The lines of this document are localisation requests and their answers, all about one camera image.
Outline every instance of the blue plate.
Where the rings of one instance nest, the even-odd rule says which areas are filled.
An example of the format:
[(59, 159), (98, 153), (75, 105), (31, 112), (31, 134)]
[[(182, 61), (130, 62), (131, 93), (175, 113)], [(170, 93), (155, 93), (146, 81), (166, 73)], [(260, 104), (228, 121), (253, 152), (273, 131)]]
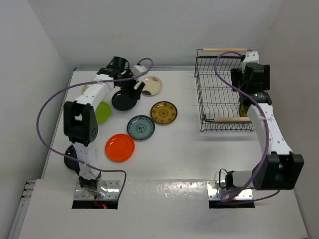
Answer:
[(145, 140), (154, 133), (155, 124), (148, 116), (135, 116), (129, 121), (127, 131), (133, 139)]

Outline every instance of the wooden dowel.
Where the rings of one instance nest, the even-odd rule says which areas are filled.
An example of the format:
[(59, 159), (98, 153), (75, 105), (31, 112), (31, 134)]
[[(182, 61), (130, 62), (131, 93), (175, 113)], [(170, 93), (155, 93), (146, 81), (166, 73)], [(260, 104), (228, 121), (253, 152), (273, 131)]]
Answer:
[(251, 121), (249, 117), (229, 117), (229, 118), (215, 117), (214, 122), (251, 122)]
[(203, 48), (203, 51), (217, 51), (217, 52), (221, 52), (221, 51), (239, 51), (239, 52), (244, 52), (244, 51), (248, 51), (247, 48)]

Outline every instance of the tabletop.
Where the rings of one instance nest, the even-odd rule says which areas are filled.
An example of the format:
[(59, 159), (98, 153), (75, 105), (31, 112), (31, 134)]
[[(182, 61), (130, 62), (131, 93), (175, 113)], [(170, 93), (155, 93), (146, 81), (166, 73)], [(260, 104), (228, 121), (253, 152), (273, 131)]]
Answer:
[[(70, 84), (91, 81), (96, 71), (75, 71)], [(100, 168), (122, 169), (127, 184), (117, 210), (71, 209), (77, 175), (63, 158), (51, 152), (43, 179), (37, 180), (20, 238), (306, 238), (307, 232), (293, 191), (256, 203), (254, 209), (209, 209), (206, 180), (217, 178), (220, 168), (252, 169), (261, 158), (254, 132), (200, 132), (196, 80), (190, 70), (154, 70), (162, 91), (141, 96), (137, 105), (99, 125), (92, 143)], [(113, 84), (105, 100), (111, 105)], [(72, 101), (81, 87), (67, 92)], [(172, 102), (178, 110), (169, 125), (156, 125), (147, 140), (135, 142), (133, 156), (123, 162), (110, 161), (104, 152), (107, 140), (127, 133), (127, 123), (137, 115), (150, 115), (159, 101)], [(60, 117), (53, 148), (64, 152), (70, 145)], [(104, 179), (123, 181), (121, 173), (103, 173)], [(273, 191), (254, 191), (259, 198)]]

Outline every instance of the rack wire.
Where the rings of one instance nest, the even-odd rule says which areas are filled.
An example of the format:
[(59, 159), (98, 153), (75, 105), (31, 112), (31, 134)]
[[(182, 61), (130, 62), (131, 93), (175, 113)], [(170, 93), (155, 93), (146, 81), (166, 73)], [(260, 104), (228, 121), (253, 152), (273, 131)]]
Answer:
[[(197, 50), (195, 77), (198, 94), (200, 131), (253, 131), (251, 122), (216, 122), (214, 118), (233, 118), (239, 115), (239, 95), (217, 78), (214, 63), (217, 56), (209, 56)], [(241, 68), (239, 56), (224, 56), (217, 69), (219, 74), (231, 83), (230, 70)]]

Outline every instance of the white wall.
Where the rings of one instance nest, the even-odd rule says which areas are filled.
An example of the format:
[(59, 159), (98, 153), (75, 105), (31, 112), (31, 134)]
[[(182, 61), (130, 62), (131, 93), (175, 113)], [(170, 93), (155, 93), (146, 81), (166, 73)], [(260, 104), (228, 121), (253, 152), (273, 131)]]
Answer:
[(296, 194), (312, 239), (319, 239), (318, 10), (318, 0), (285, 0), (259, 54), (271, 67), (270, 94), (280, 129), (305, 159)]
[(283, 0), (28, 0), (71, 66), (193, 65), (202, 47), (263, 44)]
[[(0, 238), (7, 238), (27, 179), (41, 176), (47, 150), (35, 120), (44, 101), (67, 85), (70, 72), (26, 0), (0, 7)], [(50, 142), (62, 98), (42, 118)]]

